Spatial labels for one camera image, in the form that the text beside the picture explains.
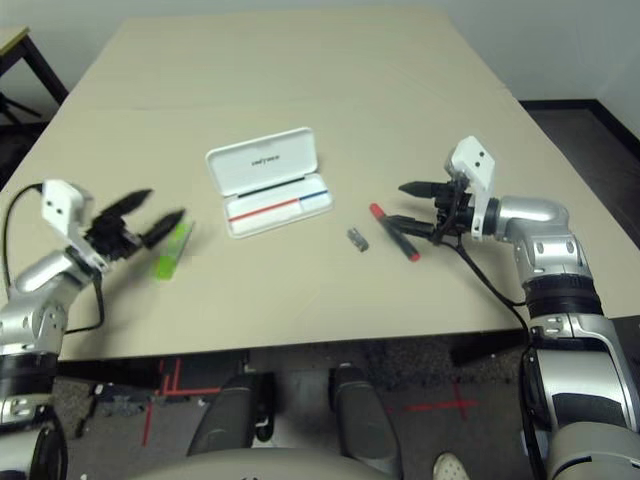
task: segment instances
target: wall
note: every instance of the wall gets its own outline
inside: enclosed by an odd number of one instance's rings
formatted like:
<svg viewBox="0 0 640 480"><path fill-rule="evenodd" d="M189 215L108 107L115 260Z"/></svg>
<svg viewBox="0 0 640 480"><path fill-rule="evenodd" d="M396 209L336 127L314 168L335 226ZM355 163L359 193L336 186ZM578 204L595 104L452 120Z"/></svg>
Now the wall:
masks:
<svg viewBox="0 0 640 480"><path fill-rule="evenodd" d="M406 3L402 0L0 0L0 26L26 24L73 87L127 16L194 15L250 9ZM418 0L444 8L460 32L520 99L605 97L624 109L640 18L636 0ZM2 78L7 95L47 113L55 106L24 65ZM611 72L620 72L616 79Z"/></svg>
<svg viewBox="0 0 640 480"><path fill-rule="evenodd" d="M618 120L640 138L640 42L636 55L614 72L598 98Z"/></svg>

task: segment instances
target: red tape cross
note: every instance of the red tape cross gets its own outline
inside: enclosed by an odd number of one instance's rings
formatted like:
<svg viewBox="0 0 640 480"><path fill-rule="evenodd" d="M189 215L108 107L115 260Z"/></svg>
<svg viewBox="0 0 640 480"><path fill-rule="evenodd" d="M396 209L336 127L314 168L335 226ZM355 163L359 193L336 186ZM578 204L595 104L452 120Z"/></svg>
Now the red tape cross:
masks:
<svg viewBox="0 0 640 480"><path fill-rule="evenodd" d="M453 395L455 397L454 401L450 402L436 402L436 403L417 403L414 405L406 405L402 408L403 412L428 412L431 410L444 410L448 408L457 408L460 410L460 417L462 420L467 420L467 411L466 409L469 407L478 406L478 402L476 400L464 400L462 395L460 395L460 387L458 385L458 381L453 382Z"/></svg>

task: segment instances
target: table leg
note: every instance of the table leg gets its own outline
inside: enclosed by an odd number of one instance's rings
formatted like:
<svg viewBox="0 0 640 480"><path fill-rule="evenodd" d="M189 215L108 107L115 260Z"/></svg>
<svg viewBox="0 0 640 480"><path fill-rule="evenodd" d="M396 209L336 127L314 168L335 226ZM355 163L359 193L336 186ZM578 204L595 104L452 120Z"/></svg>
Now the table leg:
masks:
<svg viewBox="0 0 640 480"><path fill-rule="evenodd" d="M35 43L33 43L28 36L24 37L20 43L26 50L24 59L31 67L31 70L33 70L33 73L36 74L42 84L49 90L49 93L56 102L62 105L64 99L69 95L66 87L44 59L38 47L36 47Z"/></svg>

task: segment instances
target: beige tabletop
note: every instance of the beige tabletop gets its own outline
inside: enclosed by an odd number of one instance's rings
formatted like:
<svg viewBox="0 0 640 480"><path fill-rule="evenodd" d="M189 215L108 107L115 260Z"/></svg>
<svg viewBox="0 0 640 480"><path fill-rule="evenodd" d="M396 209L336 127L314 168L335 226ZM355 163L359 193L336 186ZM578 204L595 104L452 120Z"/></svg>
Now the beige tabletop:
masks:
<svg viewBox="0 0 640 480"><path fill-rule="evenodd" d="M296 127L316 135L330 212L229 238L204 156ZM154 254L106 280L107 323L65 340L62 358L200 352L302 342L516 328L453 252L415 244L410 263L368 211L433 220L397 190L446 180L454 145L476 135L497 161L496 195L541 196L570 210L610 316L640 309L640 253L569 162L447 17L418 7L128 20L71 93L2 193L63 178L97 208L133 189L156 193L132 215L142 230L184 206L196 228L171 281ZM12 271L61 243L36 196L16 209ZM360 253L346 231L371 244ZM502 291L522 298L511 247L469 250ZM96 319L92 289L71 326Z"/></svg>
<svg viewBox="0 0 640 480"><path fill-rule="evenodd" d="M6 55L28 34L28 27L0 27L0 55Z"/></svg>

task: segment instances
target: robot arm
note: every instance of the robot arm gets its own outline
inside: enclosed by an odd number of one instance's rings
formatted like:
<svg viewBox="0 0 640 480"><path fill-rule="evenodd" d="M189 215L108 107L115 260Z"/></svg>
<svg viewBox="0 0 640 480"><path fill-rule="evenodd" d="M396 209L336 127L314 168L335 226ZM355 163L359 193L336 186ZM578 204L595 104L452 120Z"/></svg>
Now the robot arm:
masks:
<svg viewBox="0 0 640 480"><path fill-rule="evenodd" d="M445 169L451 176L447 183L400 187L435 199L435 225L403 216L389 218L400 231L434 244L447 235L471 233L475 240L494 237L513 245L530 316L530 343L521 366L525 415L553 435L577 422L598 425L593 429L606 424L638 432L638 391L614 326L603 315L584 250L569 230L566 208L536 198L492 198L494 160L474 137L459 143ZM467 193L467 187L473 193ZM566 462L559 467L548 464L549 478L577 461L567 458L564 455Z"/></svg>
<svg viewBox="0 0 640 480"><path fill-rule="evenodd" d="M69 247L23 272L0 310L0 479L19 474L8 478L64 478L65 442L51 392L64 335L73 333L67 329L69 309L93 283L103 320L100 285L110 264L152 248L184 213L166 215L144 235L130 233L121 216L151 192L141 190L103 210L82 234L90 219L88 193L62 180L49 180L43 187L43 217Z"/></svg>

